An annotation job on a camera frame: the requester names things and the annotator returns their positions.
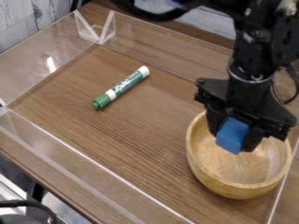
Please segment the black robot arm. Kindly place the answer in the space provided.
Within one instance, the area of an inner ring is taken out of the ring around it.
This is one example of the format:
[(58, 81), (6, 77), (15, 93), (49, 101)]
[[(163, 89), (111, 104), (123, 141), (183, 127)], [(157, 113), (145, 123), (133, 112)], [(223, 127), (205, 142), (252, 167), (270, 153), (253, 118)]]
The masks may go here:
[(169, 0), (173, 9), (153, 13), (137, 0), (111, 0), (131, 15), (167, 22), (202, 6), (227, 14), (234, 21), (236, 45), (226, 80), (199, 78), (195, 100), (206, 107), (210, 133), (217, 145), (233, 154), (252, 152), (266, 137), (285, 141), (297, 125), (276, 83), (285, 69), (299, 96), (299, 0)]

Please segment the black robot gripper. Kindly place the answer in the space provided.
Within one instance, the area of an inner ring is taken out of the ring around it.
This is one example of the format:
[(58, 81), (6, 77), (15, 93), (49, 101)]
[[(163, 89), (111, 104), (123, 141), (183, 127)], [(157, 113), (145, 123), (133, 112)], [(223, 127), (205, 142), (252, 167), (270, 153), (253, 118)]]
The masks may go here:
[(207, 109), (209, 128), (214, 136), (233, 116), (250, 126), (242, 144), (245, 152), (253, 152), (265, 137), (288, 139), (297, 118), (273, 96), (270, 81), (250, 83), (230, 76), (227, 80), (198, 78), (195, 85), (195, 100)]

